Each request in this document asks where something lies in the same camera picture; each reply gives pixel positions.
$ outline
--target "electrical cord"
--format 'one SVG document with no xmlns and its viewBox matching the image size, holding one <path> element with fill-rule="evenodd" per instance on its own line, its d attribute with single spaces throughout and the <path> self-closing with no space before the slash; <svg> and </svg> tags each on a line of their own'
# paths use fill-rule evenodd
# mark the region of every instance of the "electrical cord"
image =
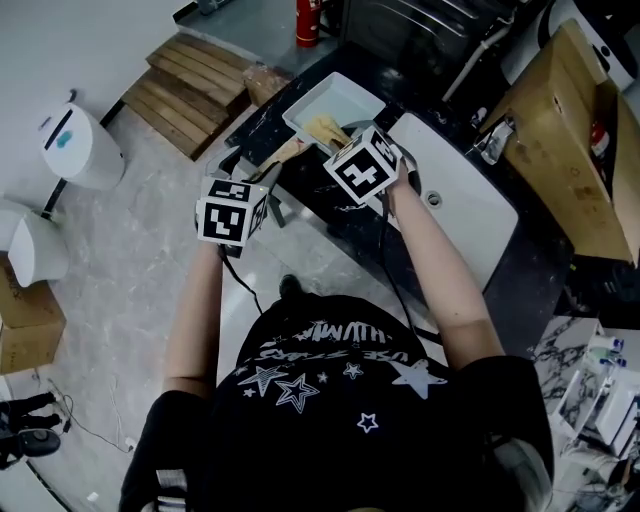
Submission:
<svg viewBox="0 0 640 512">
<path fill-rule="evenodd" d="M 114 448 L 120 450 L 122 453 L 130 453 L 133 450 L 133 446 L 130 446 L 128 450 L 123 450 L 122 448 L 120 448 L 116 443 L 113 443 L 111 441 L 109 441 L 106 437 L 101 436 L 100 434 L 96 434 L 95 432 L 91 432 L 91 430 L 89 430 L 87 427 L 85 427 L 84 425 L 82 425 L 82 423 L 80 423 L 78 421 L 78 419 L 73 415 L 73 408 L 75 405 L 75 402 L 73 401 L 73 397 L 71 395 L 68 395 L 66 393 L 63 393 L 62 391 L 60 391 L 60 388 L 58 386 L 56 386 L 55 382 L 53 382 L 51 379 L 48 379 L 49 383 L 53 386 L 53 388 L 58 392 L 58 394 L 62 397 L 62 402 L 64 403 L 64 407 L 67 410 L 67 414 L 69 415 L 69 418 L 67 419 L 67 421 L 65 422 L 64 426 L 62 427 L 62 433 L 66 434 L 69 432 L 69 430 L 71 429 L 71 420 L 76 422 L 76 425 L 78 425 L 78 427 L 80 427 L 81 430 L 84 430 L 87 434 L 90 434 L 94 437 L 97 437 L 98 439 L 103 440 L 105 443 L 110 444 L 111 446 L 113 446 Z M 71 407 L 69 407 L 69 404 L 67 403 L 67 398 L 69 400 L 71 400 Z"/>
<path fill-rule="evenodd" d="M 253 301 L 256 303 L 256 307 L 258 308 L 258 311 L 260 312 L 260 314 L 262 314 L 262 308 L 260 307 L 260 302 L 258 301 L 258 295 L 256 294 L 256 292 L 253 291 L 253 289 L 251 289 L 251 287 L 247 283 L 245 283 L 242 279 L 240 279 L 240 276 L 238 276 L 238 274 L 236 274 L 236 271 L 234 270 L 233 266 L 231 265 L 231 262 L 229 261 L 229 257 L 227 256 L 227 249 L 224 245 L 220 246 L 220 257 L 222 258 L 222 261 L 224 262 L 224 264 L 227 266 L 229 273 L 238 282 L 238 284 L 242 286 L 245 290 L 247 290 L 251 295 L 253 295 Z"/>
<path fill-rule="evenodd" d="M 413 326 L 413 322 L 411 321 L 409 310 L 407 309 L 407 306 L 404 303 L 404 300 L 402 300 L 402 297 L 400 296 L 400 291 L 398 290 L 398 287 L 396 286 L 396 282 L 391 276 L 391 272 L 389 272 L 389 269 L 387 268 L 387 264 L 384 258 L 384 239 L 387 234 L 389 210 L 390 210 L 389 194 L 385 191 L 385 193 L 382 195 L 382 227 L 380 228 L 380 238 L 378 240 L 378 252 L 379 252 L 379 258 L 380 258 L 380 265 L 382 266 L 382 270 L 384 270 L 384 273 L 386 274 L 387 279 L 391 283 L 391 287 L 393 288 L 393 291 L 395 292 L 396 297 L 398 297 L 398 300 L 400 301 L 402 310 L 404 311 L 404 314 L 407 317 L 407 324 L 409 326 L 409 330 L 413 333 L 414 336 L 417 337 L 418 335 L 416 334 L 415 327 Z"/>
<path fill-rule="evenodd" d="M 411 316 L 409 315 L 409 309 L 407 308 L 406 304 L 404 303 L 404 300 L 402 299 L 402 296 L 400 295 L 400 291 L 398 290 L 398 286 L 396 285 L 396 282 L 391 276 L 391 272 L 389 272 L 389 269 L 387 268 L 387 264 L 384 257 L 384 241 L 387 234 L 387 223 L 389 221 L 389 211 L 390 211 L 389 195 L 385 191 L 385 193 L 382 195 L 382 227 L 380 228 L 380 239 L 378 240 L 380 266 L 382 267 L 382 270 L 384 270 L 384 273 L 387 276 L 387 279 L 391 283 L 391 287 L 393 288 L 393 291 L 396 294 L 396 297 L 398 297 L 398 301 L 400 301 L 402 310 L 404 311 L 404 314 L 407 317 L 407 324 L 409 326 L 409 330 L 416 337 L 419 336 L 426 340 L 432 341 L 433 343 L 437 343 L 438 345 L 442 345 L 442 338 L 440 337 L 439 334 L 429 332 L 425 329 L 421 329 L 420 327 L 416 327 L 415 325 L 413 325 L 413 322 L 411 321 Z"/>
<path fill-rule="evenodd" d="M 67 398 L 69 400 L 71 400 L 71 407 L 69 407 L 69 404 L 67 404 Z M 82 430 L 84 430 L 87 434 L 90 434 L 94 437 L 97 437 L 98 439 L 102 439 L 105 443 L 110 444 L 111 446 L 113 446 L 114 448 L 116 448 L 117 450 L 120 450 L 122 453 L 129 453 L 133 450 L 133 447 L 130 446 L 128 450 L 123 450 L 122 448 L 120 448 L 116 443 L 113 443 L 111 441 L 109 441 L 106 437 L 101 436 L 100 434 L 96 434 L 95 432 L 91 432 L 91 430 L 89 430 L 87 427 L 85 427 L 84 425 L 82 425 L 82 423 L 80 423 L 78 421 L 78 419 L 73 415 L 73 406 L 74 406 L 74 402 L 73 402 L 73 398 L 71 397 L 71 395 L 62 395 L 62 401 L 64 402 L 64 406 L 67 409 L 67 412 L 69 413 L 69 421 L 67 421 L 67 423 L 65 424 L 64 428 L 62 429 L 62 432 L 64 434 L 66 434 L 67 432 L 69 432 L 69 428 L 71 427 L 71 420 L 73 419 L 73 421 L 76 422 L 76 425 L 78 425 Z"/>
</svg>

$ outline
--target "floor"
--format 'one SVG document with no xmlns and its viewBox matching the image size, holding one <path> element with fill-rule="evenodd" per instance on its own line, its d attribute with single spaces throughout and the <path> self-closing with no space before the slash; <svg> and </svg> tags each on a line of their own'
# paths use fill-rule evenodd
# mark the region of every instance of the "floor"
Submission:
<svg viewBox="0 0 640 512">
<path fill-rule="evenodd" d="M 291 0 L 233 0 L 209 16 L 196 10 L 179 24 L 181 31 L 293 75 L 299 75 L 338 46 L 337 38 L 323 32 L 317 46 L 297 46 L 296 10 Z"/>
<path fill-rule="evenodd" d="M 50 379 L 71 395 L 74 416 L 89 430 L 123 448 L 126 437 L 139 438 L 160 393 L 166 337 L 196 246 L 200 179 L 227 134 L 253 111 L 195 163 L 128 107 L 117 115 L 109 131 L 125 155 L 125 176 L 109 192 L 68 185 L 56 206 L 54 220 L 71 254 L 69 274 L 53 284 L 67 328 L 53 365 L 10 376 L 15 397 L 50 389 Z M 281 277 L 294 273 L 308 290 L 363 297 L 402 318 L 392 292 L 303 218 L 284 211 L 286 227 L 267 219 L 235 263 L 263 307 L 276 300 Z M 235 366 L 257 316 L 252 297 L 225 273 L 219 379 Z M 442 357 L 441 350 L 429 351 Z M 62 441 L 56 454 L 33 461 L 47 484 L 74 511 L 116 510 L 131 456 L 77 426 Z M 97 498 L 87 500 L 92 493 Z"/>
</svg>

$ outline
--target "cardboard box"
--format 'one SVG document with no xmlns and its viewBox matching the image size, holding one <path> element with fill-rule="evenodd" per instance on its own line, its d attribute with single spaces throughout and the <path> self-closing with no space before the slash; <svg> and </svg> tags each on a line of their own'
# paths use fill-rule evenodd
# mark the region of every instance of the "cardboard box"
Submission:
<svg viewBox="0 0 640 512">
<path fill-rule="evenodd" d="M 0 257 L 0 375 L 53 362 L 66 319 L 49 285 L 21 288 Z"/>
<path fill-rule="evenodd" d="M 251 103 L 256 107 L 264 105 L 291 81 L 264 64 L 249 66 L 242 76 Z"/>
<path fill-rule="evenodd" d="M 618 136 L 605 183 L 591 160 L 590 137 L 593 121 L 611 109 L 617 109 Z M 564 23 L 531 61 L 483 131 L 506 113 L 515 118 L 516 134 L 504 155 L 549 208 L 576 253 L 637 266 L 640 128 L 575 20 Z"/>
</svg>

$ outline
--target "wire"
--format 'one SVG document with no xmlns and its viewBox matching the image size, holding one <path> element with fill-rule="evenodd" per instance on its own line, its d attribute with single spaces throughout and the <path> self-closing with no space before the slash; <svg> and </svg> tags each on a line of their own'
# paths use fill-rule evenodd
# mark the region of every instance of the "wire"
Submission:
<svg viewBox="0 0 640 512">
<path fill-rule="evenodd" d="M 116 411 L 116 418 L 118 420 L 118 424 L 116 427 L 116 444 L 120 445 L 120 435 L 122 435 L 122 416 L 120 416 L 120 411 L 118 411 L 118 406 L 116 405 L 116 397 L 115 392 L 118 389 L 118 379 L 115 375 L 113 377 L 113 386 L 109 383 L 109 394 L 111 395 L 111 405 L 113 406 L 113 410 Z"/>
<path fill-rule="evenodd" d="M 393 288 L 393 291 L 395 292 L 396 296 L 398 297 L 398 300 L 400 301 L 400 305 L 402 306 L 404 314 L 407 317 L 407 324 L 409 325 L 409 330 L 413 333 L 414 336 L 418 337 L 418 335 L 416 334 L 415 327 L 413 326 L 413 322 L 411 321 L 409 310 L 407 309 L 407 306 L 404 303 L 404 300 L 402 300 L 402 297 L 400 296 L 400 291 L 398 290 L 398 287 L 396 286 L 396 282 L 393 280 L 393 277 L 391 276 L 391 273 L 387 268 L 387 264 L 384 258 L 384 239 L 387 234 L 387 222 L 389 221 L 389 209 L 390 209 L 389 195 L 385 192 L 382 196 L 382 227 L 380 228 L 380 239 L 378 240 L 378 252 L 380 255 L 379 256 L 380 265 L 382 266 L 382 270 L 384 270 L 384 273 L 386 274 L 387 279 L 391 283 L 391 287 Z"/>
<path fill-rule="evenodd" d="M 68 395 L 68 394 L 63 393 L 62 391 L 60 391 L 60 388 L 58 386 L 56 386 L 55 382 L 53 382 L 51 379 L 48 379 L 48 381 L 54 387 L 54 389 L 58 392 L 58 394 L 62 397 L 62 401 L 64 403 L 64 407 L 67 410 L 67 413 L 69 414 L 69 425 L 70 425 L 71 420 L 75 421 L 76 425 L 78 425 L 87 434 L 90 434 L 90 435 L 92 435 L 94 437 L 97 437 L 98 439 L 102 439 L 105 443 L 110 444 L 114 448 L 120 450 L 122 453 L 129 453 L 129 452 L 131 452 L 133 450 L 133 447 L 129 447 L 129 450 L 123 450 L 116 443 L 112 443 L 107 438 L 102 437 L 100 434 L 96 434 L 95 432 L 91 432 L 91 430 L 89 430 L 87 427 L 82 425 L 82 423 L 80 423 L 78 421 L 78 419 L 73 415 L 73 408 L 75 406 L 75 402 L 73 401 L 73 397 L 71 395 Z M 69 407 L 69 404 L 67 403 L 67 398 L 69 400 L 71 400 L 71 407 Z M 118 415 L 118 417 L 120 416 L 120 413 L 118 413 L 118 409 L 117 408 L 116 408 L 116 414 Z M 62 432 L 64 434 L 66 434 L 67 432 L 69 432 L 69 428 L 65 425 L 65 427 L 62 430 Z"/>
<path fill-rule="evenodd" d="M 71 400 L 71 407 L 69 407 L 69 405 L 67 404 L 67 398 L 69 400 Z M 111 441 L 109 441 L 106 437 L 101 436 L 100 434 L 96 434 L 95 432 L 91 432 L 91 430 L 89 430 L 87 427 L 85 427 L 84 425 L 82 425 L 82 423 L 80 423 L 78 421 L 78 419 L 73 415 L 73 407 L 74 407 L 74 401 L 73 398 L 71 397 L 71 395 L 62 395 L 62 400 L 64 402 L 64 406 L 67 409 L 67 412 L 69 413 L 69 417 L 71 419 L 73 419 L 73 421 L 76 422 L 76 425 L 78 425 L 82 430 L 84 430 L 87 434 L 90 434 L 94 437 L 97 437 L 98 439 L 102 439 L 105 443 L 110 444 L 111 446 L 113 446 L 114 448 L 116 448 L 117 450 L 120 450 L 122 453 L 129 453 L 132 448 L 129 448 L 129 450 L 123 450 L 122 448 L 120 448 L 116 443 L 112 443 Z"/>
<path fill-rule="evenodd" d="M 242 279 L 240 279 L 238 274 L 236 274 L 236 271 L 233 269 L 233 266 L 231 266 L 231 262 L 229 261 L 229 257 L 227 256 L 227 249 L 224 245 L 220 246 L 220 255 L 222 256 L 222 261 L 227 266 L 227 269 L 229 269 L 229 272 L 231 273 L 233 278 L 238 282 L 240 286 L 245 288 L 251 295 L 253 295 L 253 300 L 256 303 L 256 307 L 258 308 L 258 311 L 260 312 L 260 314 L 262 314 L 262 308 L 260 307 L 260 302 L 258 301 L 258 295 L 249 287 L 247 283 L 245 283 Z"/>
<path fill-rule="evenodd" d="M 400 295 L 398 286 L 393 280 L 393 277 L 391 276 L 391 272 L 389 272 L 389 269 L 387 268 L 387 264 L 384 259 L 384 240 L 387 234 L 387 223 L 389 221 L 389 209 L 390 209 L 389 196 L 385 192 L 384 195 L 382 196 L 382 227 L 380 228 L 380 239 L 378 240 L 380 265 L 382 266 L 382 270 L 384 270 L 384 273 L 387 276 L 387 279 L 391 283 L 391 287 L 393 288 L 393 291 L 395 292 L 396 297 L 398 297 L 398 300 L 400 301 L 400 305 L 402 306 L 404 314 L 407 317 L 407 323 L 409 324 L 409 329 L 411 330 L 411 332 L 413 332 L 413 335 L 416 337 L 419 336 L 420 338 L 424 338 L 425 340 L 432 341 L 433 343 L 437 343 L 438 345 L 442 345 L 442 338 L 440 337 L 439 334 L 429 332 L 425 329 L 421 329 L 420 327 L 416 327 L 415 325 L 413 325 L 413 322 L 411 321 L 411 316 L 409 315 L 409 309 L 404 303 L 404 300 L 402 300 L 402 296 Z"/>
</svg>

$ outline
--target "fiducial marker cube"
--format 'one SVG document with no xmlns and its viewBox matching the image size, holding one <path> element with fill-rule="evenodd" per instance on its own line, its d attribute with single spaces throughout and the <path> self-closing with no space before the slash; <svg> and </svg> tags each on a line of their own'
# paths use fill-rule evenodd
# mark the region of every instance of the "fiducial marker cube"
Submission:
<svg viewBox="0 0 640 512">
<path fill-rule="evenodd" d="M 262 225 L 268 193 L 260 185 L 205 176 L 196 205 L 198 238 L 244 246 Z"/>
<path fill-rule="evenodd" d="M 397 148 L 370 126 L 324 163 L 324 168 L 357 203 L 362 204 L 398 178 Z"/>
</svg>

